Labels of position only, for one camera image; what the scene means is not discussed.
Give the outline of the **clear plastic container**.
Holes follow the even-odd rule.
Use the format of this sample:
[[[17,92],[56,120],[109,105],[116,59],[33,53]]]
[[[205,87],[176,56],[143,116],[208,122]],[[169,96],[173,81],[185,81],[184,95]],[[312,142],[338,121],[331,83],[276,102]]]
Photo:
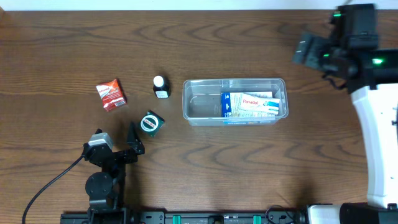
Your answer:
[[[221,115],[221,94],[228,92],[266,92],[280,99],[279,119],[289,114],[285,81],[281,78],[224,78],[187,80],[183,84],[183,117],[192,126],[231,126],[274,124],[226,124]]]

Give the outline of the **white Panadol box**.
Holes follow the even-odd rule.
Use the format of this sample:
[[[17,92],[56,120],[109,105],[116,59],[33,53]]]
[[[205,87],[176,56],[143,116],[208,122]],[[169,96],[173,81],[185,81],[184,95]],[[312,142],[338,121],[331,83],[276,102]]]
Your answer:
[[[243,95],[239,108],[247,111],[279,114],[280,100],[277,98],[259,98],[251,95]]]

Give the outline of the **blue white medicine box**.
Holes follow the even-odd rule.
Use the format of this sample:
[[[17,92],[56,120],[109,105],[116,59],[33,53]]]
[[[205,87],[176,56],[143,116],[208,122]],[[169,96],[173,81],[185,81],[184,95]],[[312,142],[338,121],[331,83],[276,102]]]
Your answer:
[[[225,121],[226,124],[264,124],[273,123],[279,119],[279,114],[274,115],[265,112],[241,110],[239,106],[243,95],[251,95],[259,98],[274,98],[271,91],[222,93],[221,115],[228,119]]]

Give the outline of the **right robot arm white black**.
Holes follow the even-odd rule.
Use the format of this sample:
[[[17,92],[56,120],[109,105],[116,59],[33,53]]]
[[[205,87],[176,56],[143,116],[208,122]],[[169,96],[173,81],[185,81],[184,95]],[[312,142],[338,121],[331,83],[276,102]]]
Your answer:
[[[340,78],[356,108],[368,163],[364,203],[309,205],[256,215],[255,223],[396,223],[397,222],[397,50],[380,49],[378,37],[304,33],[293,61]],[[285,83],[280,78],[187,80],[183,115],[192,126],[274,124],[287,116]]]

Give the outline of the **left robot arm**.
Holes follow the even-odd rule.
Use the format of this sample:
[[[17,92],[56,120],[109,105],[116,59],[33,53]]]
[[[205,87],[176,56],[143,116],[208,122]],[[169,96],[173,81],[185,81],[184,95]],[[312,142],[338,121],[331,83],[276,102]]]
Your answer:
[[[90,204],[87,223],[138,223],[137,214],[124,205],[126,165],[137,162],[135,150],[114,152],[109,134],[97,129],[83,145],[82,156],[101,168],[85,184]]]

